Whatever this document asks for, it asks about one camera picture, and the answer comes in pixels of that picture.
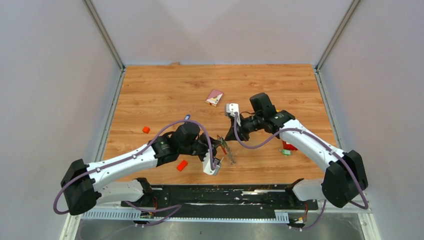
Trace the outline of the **metal key organizer red handle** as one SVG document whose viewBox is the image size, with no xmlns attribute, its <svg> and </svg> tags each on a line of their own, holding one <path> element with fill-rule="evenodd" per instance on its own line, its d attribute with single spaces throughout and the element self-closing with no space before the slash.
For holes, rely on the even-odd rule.
<svg viewBox="0 0 424 240">
<path fill-rule="evenodd" d="M 216 135 L 216 137 L 217 137 L 217 139 L 218 140 L 225 140 L 222 136 L 220 136 L 220 135 Z M 236 162 L 236 159 L 235 159 L 235 156 L 234 156 L 234 154 L 232 153 L 232 150 L 231 150 L 231 147 L 230 147 L 230 145 L 228 144 L 228 142 L 226 141 L 226 143 L 227 143 L 227 147 L 225 147 L 225 155 L 226 155 L 226 157 L 229 159 L 229 161 L 230 161 L 230 164 L 231 165 L 234 165 L 234 164 L 236 164 L 237 162 Z"/>
</svg>

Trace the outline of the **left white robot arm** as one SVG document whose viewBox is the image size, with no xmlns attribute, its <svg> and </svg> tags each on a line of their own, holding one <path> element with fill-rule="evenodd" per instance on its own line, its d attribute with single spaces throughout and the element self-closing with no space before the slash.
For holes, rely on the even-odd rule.
<svg viewBox="0 0 424 240">
<path fill-rule="evenodd" d="M 165 126 L 147 144 L 111 159 L 85 163 L 73 161 L 60 182 L 61 190 L 53 202 L 58 215 L 83 214 L 97 204 L 128 201 L 149 206 L 153 193 L 146 180 L 118 182 L 119 179 L 145 169 L 176 161 L 179 156 L 197 156 L 202 171 L 217 175 L 221 163 L 216 158 L 221 141 L 209 136 L 206 128 L 194 120 L 178 120 L 174 131 Z"/>
</svg>

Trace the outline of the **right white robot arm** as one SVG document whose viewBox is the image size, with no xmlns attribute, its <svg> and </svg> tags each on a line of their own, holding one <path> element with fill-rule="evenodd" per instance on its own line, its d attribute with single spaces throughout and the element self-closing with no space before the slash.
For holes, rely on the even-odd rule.
<svg viewBox="0 0 424 240">
<path fill-rule="evenodd" d="M 250 99 L 253 114 L 243 117 L 237 103 L 228 103 L 225 114 L 231 120 L 226 141 L 237 141 L 246 149 L 250 133 L 264 130 L 271 136 L 253 146 L 258 149 L 273 138 L 294 146 L 312 160 L 323 172 L 323 179 L 299 179 L 285 195 L 286 204 L 298 209 L 308 200 L 326 200 L 337 208 L 353 204 L 368 209 L 369 203 L 364 190 L 369 186 L 362 156 L 355 150 L 340 149 L 308 130 L 294 115 L 286 110 L 278 111 L 269 96 L 264 93 Z"/>
</svg>

